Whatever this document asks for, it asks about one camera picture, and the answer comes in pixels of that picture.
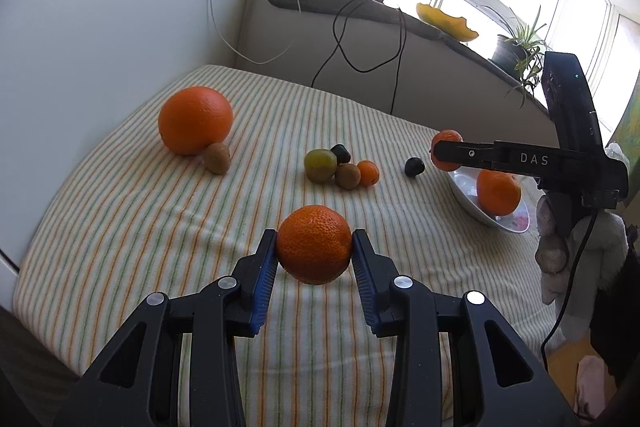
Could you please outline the white gloved right hand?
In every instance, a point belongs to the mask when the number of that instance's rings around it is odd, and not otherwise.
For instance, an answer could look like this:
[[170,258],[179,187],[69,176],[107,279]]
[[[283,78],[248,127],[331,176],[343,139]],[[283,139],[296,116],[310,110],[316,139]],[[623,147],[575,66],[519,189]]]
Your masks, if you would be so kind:
[[535,259],[542,302],[555,306],[564,338],[578,341],[588,333],[597,293],[611,288],[623,268],[628,241],[623,218],[608,210],[598,212],[591,230],[586,216],[563,235],[560,224],[567,212],[558,198],[547,192],[538,200]]

